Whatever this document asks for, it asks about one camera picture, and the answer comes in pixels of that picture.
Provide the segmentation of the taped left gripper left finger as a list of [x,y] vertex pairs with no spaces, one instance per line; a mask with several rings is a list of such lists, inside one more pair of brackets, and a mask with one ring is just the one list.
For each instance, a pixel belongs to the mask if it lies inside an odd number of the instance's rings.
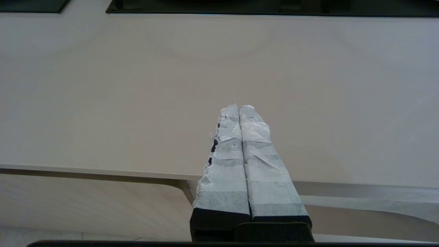
[[190,219],[193,242],[230,242],[250,222],[242,133],[237,105],[218,118],[209,159],[198,181]]

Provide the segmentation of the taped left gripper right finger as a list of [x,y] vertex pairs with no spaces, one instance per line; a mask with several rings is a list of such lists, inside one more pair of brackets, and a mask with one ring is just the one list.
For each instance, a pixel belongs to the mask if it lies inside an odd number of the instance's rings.
[[251,105],[239,108],[248,202],[253,222],[312,221],[270,138],[270,127]]

